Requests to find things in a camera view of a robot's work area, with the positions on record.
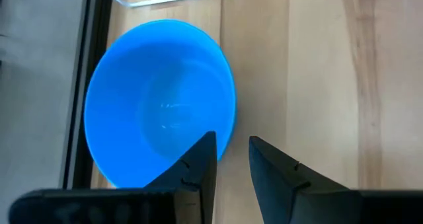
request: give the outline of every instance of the blue bowl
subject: blue bowl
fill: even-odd
[[[85,135],[118,188],[144,187],[207,131],[220,160],[235,124],[234,80],[219,46],[177,20],[142,24],[103,55],[88,87]]]

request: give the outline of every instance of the gray floor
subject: gray floor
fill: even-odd
[[[0,6],[0,223],[17,196],[58,187],[81,5]]]

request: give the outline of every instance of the black metal rail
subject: black metal rail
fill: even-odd
[[[94,68],[106,50],[112,0],[83,0],[71,102],[61,167],[65,189],[90,188],[93,160],[84,133],[85,93]]]

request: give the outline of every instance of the light wood surface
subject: light wood surface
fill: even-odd
[[[114,3],[109,43],[164,18],[192,23],[220,43],[238,114],[218,165],[214,221],[262,223],[249,135],[351,188],[423,189],[421,9],[422,0]],[[92,186],[109,186],[96,167]]]

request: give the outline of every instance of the wood grain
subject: wood grain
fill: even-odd
[[[423,189],[423,1],[376,0],[381,188]]]
[[[290,0],[286,151],[353,188],[356,83],[343,0]]]
[[[215,223],[262,223],[250,135],[285,143],[289,0],[223,0],[221,47],[237,89],[237,125],[218,166]]]
[[[108,42],[143,22],[174,18],[221,44],[238,114],[218,165],[214,222],[262,223],[250,135],[351,188],[423,189],[421,9],[421,0],[114,3]],[[92,187],[110,187],[96,167]]]

